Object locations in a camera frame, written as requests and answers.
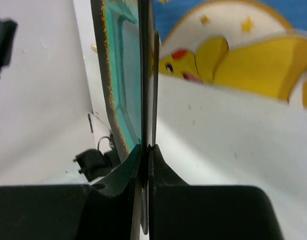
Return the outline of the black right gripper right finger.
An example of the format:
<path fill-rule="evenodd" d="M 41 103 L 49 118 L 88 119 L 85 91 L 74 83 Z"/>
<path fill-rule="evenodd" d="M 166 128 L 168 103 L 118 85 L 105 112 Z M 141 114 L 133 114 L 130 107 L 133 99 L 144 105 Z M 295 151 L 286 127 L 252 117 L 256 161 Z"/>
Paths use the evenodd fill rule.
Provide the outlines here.
<path fill-rule="evenodd" d="M 148 164 L 151 240 L 282 240 L 266 193 L 250 185 L 189 185 L 158 145 Z"/>

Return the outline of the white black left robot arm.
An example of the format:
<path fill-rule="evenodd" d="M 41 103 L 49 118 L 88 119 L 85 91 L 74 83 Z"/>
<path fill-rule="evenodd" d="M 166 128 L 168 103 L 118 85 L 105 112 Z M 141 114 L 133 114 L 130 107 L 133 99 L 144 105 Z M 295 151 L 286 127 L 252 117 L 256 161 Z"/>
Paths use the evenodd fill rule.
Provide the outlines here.
<path fill-rule="evenodd" d="M 11 62 L 18 23 L 11 18 L 0 18 L 0 76 L 3 68 Z"/>

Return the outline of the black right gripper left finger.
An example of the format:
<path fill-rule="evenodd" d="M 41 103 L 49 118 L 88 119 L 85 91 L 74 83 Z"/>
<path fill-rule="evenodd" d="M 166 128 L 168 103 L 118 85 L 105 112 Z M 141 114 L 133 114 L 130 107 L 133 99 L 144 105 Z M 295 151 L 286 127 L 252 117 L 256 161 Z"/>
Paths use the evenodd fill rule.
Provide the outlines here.
<path fill-rule="evenodd" d="M 93 185 L 0 186 L 0 240 L 137 240 L 141 146 Z"/>

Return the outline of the gold fork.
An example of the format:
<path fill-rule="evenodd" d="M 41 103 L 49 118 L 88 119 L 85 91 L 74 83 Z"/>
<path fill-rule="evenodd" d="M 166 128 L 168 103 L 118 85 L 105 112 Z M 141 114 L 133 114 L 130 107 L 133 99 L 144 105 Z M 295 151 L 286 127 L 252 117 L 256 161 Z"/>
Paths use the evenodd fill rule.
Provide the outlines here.
<path fill-rule="evenodd" d="M 92 45 L 91 45 L 91 49 L 92 49 L 95 53 L 98 52 L 97 46 L 96 46 L 95 44 L 92 44 Z"/>

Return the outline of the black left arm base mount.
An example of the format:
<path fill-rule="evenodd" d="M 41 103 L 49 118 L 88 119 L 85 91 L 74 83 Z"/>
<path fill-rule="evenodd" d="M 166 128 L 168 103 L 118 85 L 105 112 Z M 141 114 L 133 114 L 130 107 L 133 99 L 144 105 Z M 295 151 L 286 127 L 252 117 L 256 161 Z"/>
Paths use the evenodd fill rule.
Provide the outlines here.
<path fill-rule="evenodd" d="M 100 151 L 100 143 L 103 139 L 108 140 L 110 147 L 110 150 L 105 153 Z M 80 167 L 78 172 L 83 174 L 88 182 L 108 175 L 121 164 L 113 134 L 101 137 L 97 143 L 97 148 L 87 149 L 76 155 L 73 162 L 78 163 Z"/>

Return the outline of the blue pikachu cloth napkin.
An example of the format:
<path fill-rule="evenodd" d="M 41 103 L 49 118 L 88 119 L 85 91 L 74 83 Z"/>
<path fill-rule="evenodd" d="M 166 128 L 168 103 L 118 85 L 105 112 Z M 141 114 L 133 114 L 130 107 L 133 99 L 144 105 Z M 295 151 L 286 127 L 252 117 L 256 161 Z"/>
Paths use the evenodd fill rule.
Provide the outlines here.
<path fill-rule="evenodd" d="M 307 108 L 307 0 L 156 0 L 159 72 Z"/>

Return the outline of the square green black plate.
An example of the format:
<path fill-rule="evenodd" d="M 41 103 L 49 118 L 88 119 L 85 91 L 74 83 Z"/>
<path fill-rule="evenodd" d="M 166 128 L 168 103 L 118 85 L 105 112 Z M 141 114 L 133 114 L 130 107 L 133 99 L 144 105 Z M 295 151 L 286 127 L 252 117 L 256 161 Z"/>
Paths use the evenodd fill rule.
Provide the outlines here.
<path fill-rule="evenodd" d="M 101 184 L 114 201 L 110 239 L 149 230 L 148 166 L 156 143 L 159 34 L 150 0 L 90 3 L 108 122 L 120 160 Z"/>

